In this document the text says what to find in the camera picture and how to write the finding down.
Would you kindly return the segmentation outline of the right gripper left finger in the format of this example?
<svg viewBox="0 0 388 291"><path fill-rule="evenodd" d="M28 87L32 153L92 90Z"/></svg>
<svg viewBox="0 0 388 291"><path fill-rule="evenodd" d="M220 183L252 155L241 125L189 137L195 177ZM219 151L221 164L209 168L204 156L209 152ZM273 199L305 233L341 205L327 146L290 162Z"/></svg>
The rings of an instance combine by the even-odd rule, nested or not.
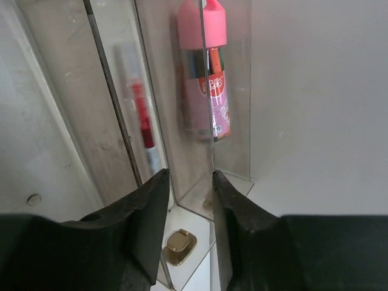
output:
<svg viewBox="0 0 388 291"><path fill-rule="evenodd" d="M79 221L1 216L2 290L150 290L166 223L170 173Z"/></svg>

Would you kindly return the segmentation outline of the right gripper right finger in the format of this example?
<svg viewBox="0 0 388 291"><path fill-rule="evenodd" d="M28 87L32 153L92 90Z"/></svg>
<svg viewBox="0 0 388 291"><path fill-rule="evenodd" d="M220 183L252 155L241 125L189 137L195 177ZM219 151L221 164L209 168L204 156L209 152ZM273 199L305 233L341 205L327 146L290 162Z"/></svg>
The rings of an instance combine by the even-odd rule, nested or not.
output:
<svg viewBox="0 0 388 291"><path fill-rule="evenodd" d="M222 290L386 290L387 216L277 217L212 175Z"/></svg>

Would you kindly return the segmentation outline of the red gel pen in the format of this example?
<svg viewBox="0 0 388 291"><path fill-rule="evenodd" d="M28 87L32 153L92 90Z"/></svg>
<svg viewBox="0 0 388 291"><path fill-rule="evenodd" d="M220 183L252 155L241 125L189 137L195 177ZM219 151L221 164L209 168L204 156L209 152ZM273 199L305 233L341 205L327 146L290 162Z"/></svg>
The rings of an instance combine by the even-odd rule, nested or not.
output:
<svg viewBox="0 0 388 291"><path fill-rule="evenodd" d="M114 56L121 81L123 99L130 113L131 131L140 146L149 176L161 169L158 150L152 133L149 103L146 96L141 60L134 44L121 42L114 46Z"/></svg>

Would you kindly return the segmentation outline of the pink crayon tube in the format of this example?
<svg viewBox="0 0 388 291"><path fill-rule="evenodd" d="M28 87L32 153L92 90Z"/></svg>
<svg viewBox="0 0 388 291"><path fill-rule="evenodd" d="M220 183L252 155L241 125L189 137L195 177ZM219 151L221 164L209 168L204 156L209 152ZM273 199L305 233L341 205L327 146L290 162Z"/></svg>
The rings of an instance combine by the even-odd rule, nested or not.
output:
<svg viewBox="0 0 388 291"><path fill-rule="evenodd" d="M218 1L183 1L176 21L188 129L202 142L221 141L231 133L222 56L227 44L226 11Z"/></svg>

